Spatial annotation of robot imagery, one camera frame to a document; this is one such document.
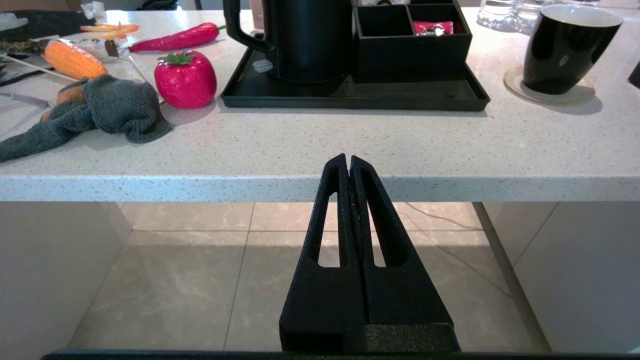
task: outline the mug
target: mug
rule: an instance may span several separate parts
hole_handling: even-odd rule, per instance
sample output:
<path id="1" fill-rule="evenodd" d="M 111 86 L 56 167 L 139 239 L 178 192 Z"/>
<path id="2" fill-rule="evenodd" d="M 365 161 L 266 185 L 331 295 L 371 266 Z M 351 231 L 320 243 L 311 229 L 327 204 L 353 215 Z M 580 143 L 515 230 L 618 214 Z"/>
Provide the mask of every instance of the mug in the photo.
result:
<path id="1" fill-rule="evenodd" d="M 351 65 L 351 0 L 262 0 L 264 40 L 240 27 L 240 0 L 223 0 L 230 38 L 266 54 L 271 74 L 293 83 L 343 78 Z"/>
<path id="2" fill-rule="evenodd" d="M 622 18 L 589 6 L 542 8 L 529 39 L 523 84 L 544 94 L 571 90 L 591 70 Z"/>

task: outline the cloth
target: cloth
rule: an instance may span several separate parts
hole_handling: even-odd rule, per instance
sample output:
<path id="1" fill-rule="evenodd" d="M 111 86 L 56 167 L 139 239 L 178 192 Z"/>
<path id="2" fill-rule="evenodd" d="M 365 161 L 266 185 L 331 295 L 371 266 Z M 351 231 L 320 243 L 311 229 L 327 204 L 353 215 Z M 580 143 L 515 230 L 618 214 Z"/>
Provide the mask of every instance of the cloth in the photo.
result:
<path id="1" fill-rule="evenodd" d="M 109 74 L 66 86 L 57 103 L 27 132 L 0 143 L 0 163 L 54 149 L 93 129 L 124 133 L 129 142 L 146 143 L 172 128 L 160 112 L 153 86 Z"/>

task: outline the kitchen counter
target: kitchen counter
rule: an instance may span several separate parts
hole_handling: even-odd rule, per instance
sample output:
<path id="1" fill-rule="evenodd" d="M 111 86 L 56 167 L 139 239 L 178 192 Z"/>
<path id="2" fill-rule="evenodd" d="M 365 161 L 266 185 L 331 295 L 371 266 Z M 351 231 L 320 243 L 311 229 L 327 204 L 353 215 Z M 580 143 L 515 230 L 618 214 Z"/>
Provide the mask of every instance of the kitchen counter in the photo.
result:
<path id="1" fill-rule="evenodd" d="M 483 112 L 163 106 L 175 129 L 144 145 L 90 131 L 55 150 L 0 164 L 3 201 L 309 201 L 323 165 L 342 152 L 371 162 L 392 199 L 429 201 L 640 200 L 640 90 L 626 79 L 640 60 L 640 11 L 587 75 L 596 99 L 578 107 L 533 104 L 509 93 L 505 71 L 521 65 L 528 37 L 475 23 L 467 63 L 492 98 Z M 140 24 L 132 39 L 168 35 L 220 11 L 109 12 Z M 252 28 L 250 12 L 242 13 Z M 198 49 L 220 95 L 245 47 L 222 33 Z M 158 53 L 135 54 L 152 78 Z M 41 75 L 5 91 L 53 100 L 67 82 Z M 42 111 L 0 110 L 0 140 Z"/>

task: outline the tiled floor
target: tiled floor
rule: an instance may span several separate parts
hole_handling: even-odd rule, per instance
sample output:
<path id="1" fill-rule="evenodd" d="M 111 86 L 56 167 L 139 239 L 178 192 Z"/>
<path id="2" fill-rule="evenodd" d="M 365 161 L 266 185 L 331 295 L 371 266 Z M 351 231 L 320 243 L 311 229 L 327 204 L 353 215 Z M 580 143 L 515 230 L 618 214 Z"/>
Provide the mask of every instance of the tiled floor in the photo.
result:
<path id="1" fill-rule="evenodd" d="M 548 351 L 471 203 L 395 205 L 464 351 Z M 311 209 L 124 204 L 134 231 L 69 347 L 280 350 L 278 318 Z M 320 264 L 337 266 L 336 219 L 324 228 Z"/>

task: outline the black kettle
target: black kettle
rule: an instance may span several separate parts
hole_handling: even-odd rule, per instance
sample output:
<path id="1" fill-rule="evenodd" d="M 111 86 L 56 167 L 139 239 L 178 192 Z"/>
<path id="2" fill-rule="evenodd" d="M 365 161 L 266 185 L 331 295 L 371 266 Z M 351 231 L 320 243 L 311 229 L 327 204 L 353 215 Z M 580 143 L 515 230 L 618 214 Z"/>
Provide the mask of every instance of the black kettle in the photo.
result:
<path id="1" fill-rule="evenodd" d="M 272 75 L 294 83 L 344 77 L 351 63 L 352 0 L 262 0 L 264 41 L 240 28 L 240 0 L 224 0 L 229 37 L 267 54 Z"/>

